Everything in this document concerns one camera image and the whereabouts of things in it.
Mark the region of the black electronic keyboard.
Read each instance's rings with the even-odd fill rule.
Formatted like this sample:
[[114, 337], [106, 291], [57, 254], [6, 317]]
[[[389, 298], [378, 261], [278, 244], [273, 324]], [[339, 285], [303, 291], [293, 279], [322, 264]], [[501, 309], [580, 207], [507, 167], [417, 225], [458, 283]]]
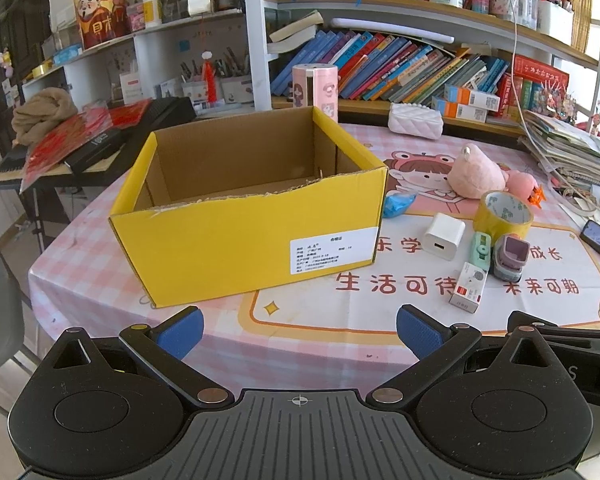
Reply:
[[[196, 114], [189, 99], [152, 100], [138, 125], [100, 134], [50, 168], [31, 188], [106, 185], [133, 165], [149, 133], [187, 124], [195, 118]], [[1, 160], [0, 190], [19, 192], [27, 151], [25, 146], [17, 146]]]

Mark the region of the brown knitted cloth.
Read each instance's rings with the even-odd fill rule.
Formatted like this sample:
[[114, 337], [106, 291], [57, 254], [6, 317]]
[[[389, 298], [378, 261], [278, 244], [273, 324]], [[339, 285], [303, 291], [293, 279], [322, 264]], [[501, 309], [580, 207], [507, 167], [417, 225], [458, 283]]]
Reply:
[[53, 128], [78, 114], [70, 94], [61, 88], [45, 88], [28, 99], [12, 114], [14, 145], [38, 144]]

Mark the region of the pink cylindrical humidifier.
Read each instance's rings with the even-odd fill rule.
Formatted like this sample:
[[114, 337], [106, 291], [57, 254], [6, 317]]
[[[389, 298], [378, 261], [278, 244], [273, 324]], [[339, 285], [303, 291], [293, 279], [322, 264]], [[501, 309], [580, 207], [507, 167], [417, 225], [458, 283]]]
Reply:
[[299, 64], [292, 68], [294, 107], [316, 107], [338, 122], [338, 68], [332, 64]]

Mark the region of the fortune god gift box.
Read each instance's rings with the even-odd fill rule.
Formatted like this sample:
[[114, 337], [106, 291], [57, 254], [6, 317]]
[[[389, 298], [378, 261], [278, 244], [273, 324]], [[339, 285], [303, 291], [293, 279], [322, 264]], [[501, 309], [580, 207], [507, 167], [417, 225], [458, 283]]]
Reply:
[[84, 49], [127, 35], [128, 0], [73, 0]]

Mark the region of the white orange box upper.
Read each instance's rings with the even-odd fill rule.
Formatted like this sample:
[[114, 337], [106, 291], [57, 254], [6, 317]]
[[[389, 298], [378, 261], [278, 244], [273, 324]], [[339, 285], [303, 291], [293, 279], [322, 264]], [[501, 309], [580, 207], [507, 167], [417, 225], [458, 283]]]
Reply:
[[444, 86], [444, 98], [450, 103], [477, 107], [487, 112], [497, 112], [501, 105], [501, 99], [495, 94], [452, 86], [452, 84]]

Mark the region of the stack of papers magazines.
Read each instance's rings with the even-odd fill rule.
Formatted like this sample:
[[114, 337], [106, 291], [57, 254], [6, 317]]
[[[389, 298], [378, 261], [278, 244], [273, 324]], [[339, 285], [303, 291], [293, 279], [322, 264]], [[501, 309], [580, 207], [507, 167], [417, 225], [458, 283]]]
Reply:
[[543, 171], [568, 188], [600, 191], [600, 136], [530, 110], [522, 125], [521, 142]]

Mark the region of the white charger cube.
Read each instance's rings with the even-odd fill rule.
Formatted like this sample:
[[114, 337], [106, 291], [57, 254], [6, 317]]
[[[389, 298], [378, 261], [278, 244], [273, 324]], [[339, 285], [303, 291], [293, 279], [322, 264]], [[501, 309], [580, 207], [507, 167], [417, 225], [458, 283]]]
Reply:
[[460, 247], [466, 223], [438, 212], [422, 237], [422, 249], [445, 261], [452, 261]]

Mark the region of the mint green small device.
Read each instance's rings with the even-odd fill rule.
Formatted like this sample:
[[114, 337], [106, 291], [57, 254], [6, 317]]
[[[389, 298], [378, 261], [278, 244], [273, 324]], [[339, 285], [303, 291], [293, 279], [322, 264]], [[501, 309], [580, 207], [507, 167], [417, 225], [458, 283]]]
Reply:
[[475, 232], [471, 239], [468, 262], [488, 273], [491, 269], [492, 240], [489, 234]]

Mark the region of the small white red box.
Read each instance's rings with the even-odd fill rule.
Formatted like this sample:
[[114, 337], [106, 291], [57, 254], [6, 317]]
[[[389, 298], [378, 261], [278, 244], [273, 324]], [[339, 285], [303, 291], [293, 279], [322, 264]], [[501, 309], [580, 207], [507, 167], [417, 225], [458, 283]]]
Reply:
[[450, 304], [460, 310], [474, 314], [483, 298], [488, 272], [465, 262], [452, 291]]

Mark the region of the white wooden bookshelf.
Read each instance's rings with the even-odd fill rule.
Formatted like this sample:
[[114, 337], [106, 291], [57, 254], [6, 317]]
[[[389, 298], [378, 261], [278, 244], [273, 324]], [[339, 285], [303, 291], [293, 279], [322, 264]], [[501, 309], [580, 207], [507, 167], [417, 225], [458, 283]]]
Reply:
[[[590, 111], [600, 93], [600, 54], [588, 56], [550, 36], [515, 26], [493, 15], [420, 0], [263, 0], [257, 6], [268, 27], [282, 27], [317, 11], [323, 28], [388, 24], [423, 30], [429, 41], [446, 50], [461, 44], [490, 46], [496, 53], [513, 52], [570, 70], [569, 88], [580, 91], [581, 113]], [[153, 96], [160, 82], [180, 76], [183, 63], [194, 64], [204, 50], [222, 56], [225, 48], [248, 48], [247, 19], [238, 9], [180, 18], [150, 29], [108, 40], [65, 64], [26, 81], [27, 98], [49, 86], [64, 84], [77, 106], [108, 98], [121, 72], [135, 66], [143, 94]]]

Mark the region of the white orange box lower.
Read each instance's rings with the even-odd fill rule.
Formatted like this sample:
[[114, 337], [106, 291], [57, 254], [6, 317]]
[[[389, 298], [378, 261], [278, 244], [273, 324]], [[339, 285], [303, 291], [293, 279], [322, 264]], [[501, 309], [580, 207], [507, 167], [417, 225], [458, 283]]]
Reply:
[[465, 122], [478, 122], [484, 124], [488, 112], [481, 108], [449, 102], [435, 96], [431, 99], [431, 107], [437, 110], [444, 118], [464, 120]]

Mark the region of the pink cartoon tablecloth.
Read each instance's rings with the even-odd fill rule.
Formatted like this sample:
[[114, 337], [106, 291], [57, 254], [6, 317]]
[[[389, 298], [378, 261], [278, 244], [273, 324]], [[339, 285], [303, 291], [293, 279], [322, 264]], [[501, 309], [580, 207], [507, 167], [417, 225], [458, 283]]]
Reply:
[[[580, 240], [581, 218], [553, 197], [534, 211], [530, 259], [518, 284], [490, 278], [475, 313], [450, 304], [464, 260], [422, 249], [437, 212], [464, 221], [477, 203], [442, 186], [442, 167], [462, 141], [395, 136], [381, 127], [350, 133], [414, 186], [418, 199], [404, 216], [386, 220], [375, 262], [288, 286], [205, 301], [204, 336], [186, 362], [227, 388], [357, 388], [370, 390], [414, 358], [396, 336], [396, 311], [414, 304], [444, 324], [465, 322], [497, 335], [513, 310], [560, 325], [600, 328], [600, 256]], [[72, 326], [109, 337], [135, 323], [171, 315], [145, 295], [110, 228], [118, 188], [110, 186], [33, 263], [30, 296], [52, 337]]]

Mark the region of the blue wrapper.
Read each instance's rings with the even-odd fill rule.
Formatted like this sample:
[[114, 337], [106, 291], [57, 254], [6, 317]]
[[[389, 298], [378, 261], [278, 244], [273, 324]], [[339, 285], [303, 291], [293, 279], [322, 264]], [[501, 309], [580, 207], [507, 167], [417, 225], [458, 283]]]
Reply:
[[417, 198], [416, 194], [387, 194], [382, 206], [382, 218], [391, 219], [402, 216]]

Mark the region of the small pink round plush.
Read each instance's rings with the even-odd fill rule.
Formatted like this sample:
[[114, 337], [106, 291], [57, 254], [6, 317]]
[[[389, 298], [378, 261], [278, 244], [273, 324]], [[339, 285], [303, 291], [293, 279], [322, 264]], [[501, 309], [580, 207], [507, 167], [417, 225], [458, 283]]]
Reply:
[[506, 191], [527, 205], [541, 209], [546, 201], [542, 185], [528, 172], [509, 170], [505, 173]]

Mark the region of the yellow tape roll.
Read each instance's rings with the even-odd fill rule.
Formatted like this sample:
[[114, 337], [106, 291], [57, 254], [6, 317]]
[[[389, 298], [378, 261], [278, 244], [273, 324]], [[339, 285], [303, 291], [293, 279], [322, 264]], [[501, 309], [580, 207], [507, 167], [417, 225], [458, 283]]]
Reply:
[[479, 200], [472, 227], [491, 237], [495, 244], [505, 235], [527, 238], [534, 217], [522, 200], [503, 191], [486, 192]]

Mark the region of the white orange box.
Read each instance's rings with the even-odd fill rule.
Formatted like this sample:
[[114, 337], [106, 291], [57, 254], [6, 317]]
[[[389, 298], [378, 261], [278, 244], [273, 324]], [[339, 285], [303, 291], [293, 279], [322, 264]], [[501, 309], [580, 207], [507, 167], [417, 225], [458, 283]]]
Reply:
[[431, 107], [437, 110], [444, 118], [464, 120], [465, 122], [478, 122], [484, 124], [488, 112], [481, 108], [449, 102], [435, 96], [431, 99]]
[[495, 94], [452, 86], [452, 84], [444, 86], [444, 98], [450, 103], [477, 107], [487, 112], [497, 112], [501, 105], [501, 99]]

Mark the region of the yellow cardboard box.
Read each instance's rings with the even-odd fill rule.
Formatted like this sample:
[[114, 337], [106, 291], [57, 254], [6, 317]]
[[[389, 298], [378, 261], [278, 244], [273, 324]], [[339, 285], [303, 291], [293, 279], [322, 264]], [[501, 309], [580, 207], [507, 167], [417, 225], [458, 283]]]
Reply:
[[111, 229], [157, 308], [371, 264], [387, 166], [315, 107], [151, 133]]

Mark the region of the white quilted pouch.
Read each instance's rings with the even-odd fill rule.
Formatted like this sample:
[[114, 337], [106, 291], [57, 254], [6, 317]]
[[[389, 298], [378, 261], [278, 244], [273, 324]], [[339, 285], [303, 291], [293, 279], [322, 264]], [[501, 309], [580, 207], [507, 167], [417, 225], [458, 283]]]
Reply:
[[392, 103], [388, 129], [395, 134], [439, 140], [443, 133], [443, 118], [437, 110], [419, 104]]

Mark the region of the row of lower shelf books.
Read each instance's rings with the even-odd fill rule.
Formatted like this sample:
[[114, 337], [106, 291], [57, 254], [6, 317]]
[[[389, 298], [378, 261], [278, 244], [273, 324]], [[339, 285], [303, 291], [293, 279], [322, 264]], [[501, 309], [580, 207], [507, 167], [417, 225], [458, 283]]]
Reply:
[[510, 74], [509, 62], [493, 56], [453, 53], [409, 36], [319, 28], [291, 51], [274, 76], [273, 96], [298, 96], [292, 69], [300, 64], [336, 67], [336, 82], [327, 90], [337, 92], [339, 99], [422, 105], [442, 99], [449, 87], [497, 94]]

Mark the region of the pink cone plush toy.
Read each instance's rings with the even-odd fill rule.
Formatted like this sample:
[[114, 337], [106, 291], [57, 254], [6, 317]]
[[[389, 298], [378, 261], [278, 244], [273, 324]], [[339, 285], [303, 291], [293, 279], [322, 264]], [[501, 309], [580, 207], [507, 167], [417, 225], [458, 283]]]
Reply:
[[467, 143], [448, 173], [448, 182], [457, 195], [478, 200], [487, 192], [504, 191], [507, 174], [476, 144]]

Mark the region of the red paper decorations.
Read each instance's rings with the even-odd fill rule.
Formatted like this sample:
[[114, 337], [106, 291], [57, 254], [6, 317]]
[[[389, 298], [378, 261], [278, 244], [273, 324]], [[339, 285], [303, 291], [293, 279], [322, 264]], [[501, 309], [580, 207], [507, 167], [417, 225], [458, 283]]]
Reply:
[[40, 142], [28, 148], [19, 193], [27, 191], [50, 168], [100, 134], [138, 125], [151, 103], [152, 99], [144, 99], [112, 110], [92, 106], [50, 130]]

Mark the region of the purple grey small device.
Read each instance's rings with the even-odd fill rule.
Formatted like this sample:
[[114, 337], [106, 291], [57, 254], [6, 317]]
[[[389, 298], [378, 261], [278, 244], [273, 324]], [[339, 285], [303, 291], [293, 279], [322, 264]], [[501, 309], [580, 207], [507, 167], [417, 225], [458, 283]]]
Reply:
[[528, 262], [530, 244], [515, 234], [501, 236], [492, 249], [492, 273], [503, 282], [518, 283]]

